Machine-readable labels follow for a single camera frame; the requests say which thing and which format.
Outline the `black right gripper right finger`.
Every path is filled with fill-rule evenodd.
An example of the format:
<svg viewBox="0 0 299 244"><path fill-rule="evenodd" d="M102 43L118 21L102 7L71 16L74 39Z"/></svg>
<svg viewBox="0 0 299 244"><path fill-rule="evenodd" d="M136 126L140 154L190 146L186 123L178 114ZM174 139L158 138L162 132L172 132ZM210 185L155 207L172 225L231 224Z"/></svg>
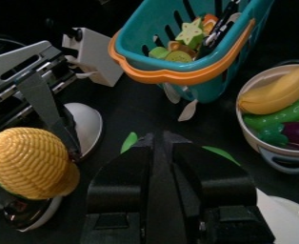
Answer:
<svg viewBox="0 0 299 244"><path fill-rule="evenodd" d="M163 139L188 244L274 244L246 170L175 133Z"/></svg>

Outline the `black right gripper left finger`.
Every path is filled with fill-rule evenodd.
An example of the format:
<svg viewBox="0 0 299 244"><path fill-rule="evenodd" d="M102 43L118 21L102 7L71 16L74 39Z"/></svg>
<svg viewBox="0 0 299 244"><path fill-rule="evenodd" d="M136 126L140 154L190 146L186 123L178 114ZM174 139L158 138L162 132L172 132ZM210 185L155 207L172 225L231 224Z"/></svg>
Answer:
<svg viewBox="0 0 299 244"><path fill-rule="evenodd" d="M154 134L132 132L88 188L82 244L147 244Z"/></svg>

